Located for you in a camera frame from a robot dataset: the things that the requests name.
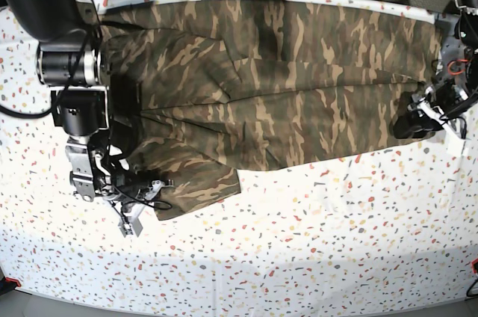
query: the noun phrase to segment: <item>camouflage fabric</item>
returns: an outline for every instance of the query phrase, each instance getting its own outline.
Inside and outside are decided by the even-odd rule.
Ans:
[[[425,22],[285,1],[163,4],[102,20],[144,29],[104,34],[113,88],[140,88],[142,142],[129,161],[175,180],[160,220],[239,193],[236,169],[409,143],[391,124],[434,76],[441,41]]]

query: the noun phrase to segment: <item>clothing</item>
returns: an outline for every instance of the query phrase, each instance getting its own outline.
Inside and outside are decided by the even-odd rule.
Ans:
[[[128,161],[175,182],[161,192],[174,207],[160,220],[239,193],[236,169],[408,144],[391,125],[435,75],[441,41],[429,23],[277,0],[153,5],[102,20],[144,29],[103,30],[113,99],[140,90],[126,109],[143,127]]]

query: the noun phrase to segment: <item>red wire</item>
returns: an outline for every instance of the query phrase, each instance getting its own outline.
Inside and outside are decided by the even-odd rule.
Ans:
[[[468,59],[456,59],[454,61],[451,61],[450,63],[448,63],[448,73],[451,75],[451,76],[458,76],[462,73],[464,73],[466,71],[466,68],[462,69],[462,70],[459,70],[457,72],[454,72],[451,70],[451,67],[453,65],[455,65],[456,63],[467,63],[468,62]]]

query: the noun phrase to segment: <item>white speckled tablecloth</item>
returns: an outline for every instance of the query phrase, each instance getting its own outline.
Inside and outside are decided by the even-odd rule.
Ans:
[[[96,1],[104,10],[144,0]],[[434,20],[396,4],[297,1]],[[8,9],[0,27],[1,103],[47,108],[37,42]],[[145,212],[142,235],[123,238],[109,207],[71,195],[66,135],[51,117],[0,116],[0,263],[27,292],[169,316],[349,316],[463,298],[478,255],[477,117],[475,108],[468,157],[446,154],[442,132],[361,156],[241,171],[241,195],[168,222]]]

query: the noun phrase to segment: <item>camouflage jacket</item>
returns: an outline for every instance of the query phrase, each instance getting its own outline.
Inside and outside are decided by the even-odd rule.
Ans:
[[[285,1],[122,9],[103,21],[114,99],[137,87],[129,162],[173,179],[160,220],[240,192],[236,169],[277,170],[407,144],[391,124],[435,72],[434,25]]]

